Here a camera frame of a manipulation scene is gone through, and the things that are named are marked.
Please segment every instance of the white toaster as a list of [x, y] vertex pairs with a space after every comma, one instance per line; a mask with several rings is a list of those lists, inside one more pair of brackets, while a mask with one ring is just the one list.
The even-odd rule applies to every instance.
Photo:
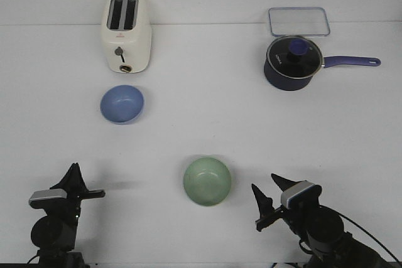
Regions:
[[107, 0], [101, 24], [102, 44], [114, 72], [144, 70], [151, 53], [151, 25], [145, 0]]

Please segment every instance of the lid knob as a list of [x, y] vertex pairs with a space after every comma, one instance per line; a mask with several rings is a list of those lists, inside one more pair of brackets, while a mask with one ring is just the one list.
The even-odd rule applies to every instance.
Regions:
[[296, 56], [305, 55], [308, 51], [308, 44], [304, 39], [293, 38], [289, 43], [289, 51]]

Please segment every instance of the saucepan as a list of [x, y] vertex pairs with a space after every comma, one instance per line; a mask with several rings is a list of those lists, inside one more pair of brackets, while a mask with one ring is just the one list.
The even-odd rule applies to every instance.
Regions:
[[264, 73], [276, 88], [294, 91], [306, 87], [321, 69], [336, 65], [380, 66], [378, 58], [361, 56], [323, 57], [318, 46], [302, 36], [274, 40], [266, 52]]

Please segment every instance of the purple handle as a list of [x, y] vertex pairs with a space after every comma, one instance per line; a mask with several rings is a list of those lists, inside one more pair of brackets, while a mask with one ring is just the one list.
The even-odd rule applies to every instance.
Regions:
[[335, 65], [380, 66], [381, 61], [377, 58], [366, 58], [364, 56], [327, 56], [324, 58], [324, 68]]

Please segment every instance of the rectangular lid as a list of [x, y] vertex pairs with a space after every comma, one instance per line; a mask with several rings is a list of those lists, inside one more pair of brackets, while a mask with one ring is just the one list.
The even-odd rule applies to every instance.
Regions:
[[323, 8], [270, 8], [268, 21], [275, 37], [287, 35], [328, 36], [327, 14]]

